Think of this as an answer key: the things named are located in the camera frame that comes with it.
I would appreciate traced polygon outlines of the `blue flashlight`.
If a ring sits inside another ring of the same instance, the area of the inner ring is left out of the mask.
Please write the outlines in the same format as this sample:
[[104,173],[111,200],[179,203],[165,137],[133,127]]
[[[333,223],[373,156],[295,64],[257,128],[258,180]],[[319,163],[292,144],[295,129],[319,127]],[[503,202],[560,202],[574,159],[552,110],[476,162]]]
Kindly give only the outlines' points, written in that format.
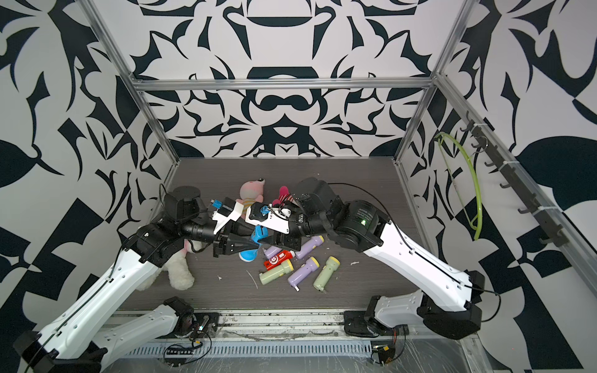
[[269,231],[266,227],[258,225],[253,230],[250,236],[250,242],[253,244],[252,250],[244,250],[239,253],[239,258],[243,262],[253,262],[257,258],[259,248],[261,248],[261,240],[269,236]]

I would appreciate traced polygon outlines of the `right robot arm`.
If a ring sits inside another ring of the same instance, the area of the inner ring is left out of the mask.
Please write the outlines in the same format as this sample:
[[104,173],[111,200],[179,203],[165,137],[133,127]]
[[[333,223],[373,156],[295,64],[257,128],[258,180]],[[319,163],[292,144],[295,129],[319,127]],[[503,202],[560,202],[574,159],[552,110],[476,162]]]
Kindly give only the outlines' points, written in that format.
[[422,324],[452,340],[480,331],[481,273],[450,267],[398,228],[379,204],[344,202],[323,180],[302,180],[292,198],[297,207],[289,219],[291,236],[324,234],[342,248],[391,267],[418,287],[408,295],[372,297],[364,321],[374,331]]

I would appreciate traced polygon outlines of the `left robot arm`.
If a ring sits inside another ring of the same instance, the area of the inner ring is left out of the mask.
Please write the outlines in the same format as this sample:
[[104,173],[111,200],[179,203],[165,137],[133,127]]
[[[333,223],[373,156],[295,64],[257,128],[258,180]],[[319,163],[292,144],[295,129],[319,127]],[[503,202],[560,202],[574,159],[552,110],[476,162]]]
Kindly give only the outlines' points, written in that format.
[[201,192],[181,186],[160,194],[159,214],[126,239],[105,274],[71,307],[41,331],[18,337],[14,349],[28,372],[101,372],[128,352],[168,334],[194,334],[194,309],[172,297],[151,312],[100,332],[104,323],[145,281],[184,248],[204,242],[218,255],[253,250],[255,226],[243,217],[243,204],[215,200],[208,211]]

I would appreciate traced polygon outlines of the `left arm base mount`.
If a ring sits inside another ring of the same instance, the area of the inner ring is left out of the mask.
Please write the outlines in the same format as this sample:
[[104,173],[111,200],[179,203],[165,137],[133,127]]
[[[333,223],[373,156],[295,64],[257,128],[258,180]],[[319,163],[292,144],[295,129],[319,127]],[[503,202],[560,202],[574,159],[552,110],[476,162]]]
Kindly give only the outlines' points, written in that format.
[[201,334],[214,337],[219,329],[219,312],[195,311],[190,304],[178,297],[169,298],[163,304],[174,311],[177,323],[168,334],[161,336],[161,339],[191,339],[199,338]]

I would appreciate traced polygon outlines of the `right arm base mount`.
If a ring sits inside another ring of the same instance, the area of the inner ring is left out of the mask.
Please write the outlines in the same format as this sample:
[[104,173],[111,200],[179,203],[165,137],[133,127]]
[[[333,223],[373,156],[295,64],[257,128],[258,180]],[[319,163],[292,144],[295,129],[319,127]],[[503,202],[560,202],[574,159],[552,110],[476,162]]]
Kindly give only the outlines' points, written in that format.
[[344,331],[348,336],[360,338],[376,338],[397,336],[408,336],[410,334],[407,325],[399,325],[394,328],[382,325],[374,317],[375,308],[380,295],[373,296],[365,311],[344,311]]

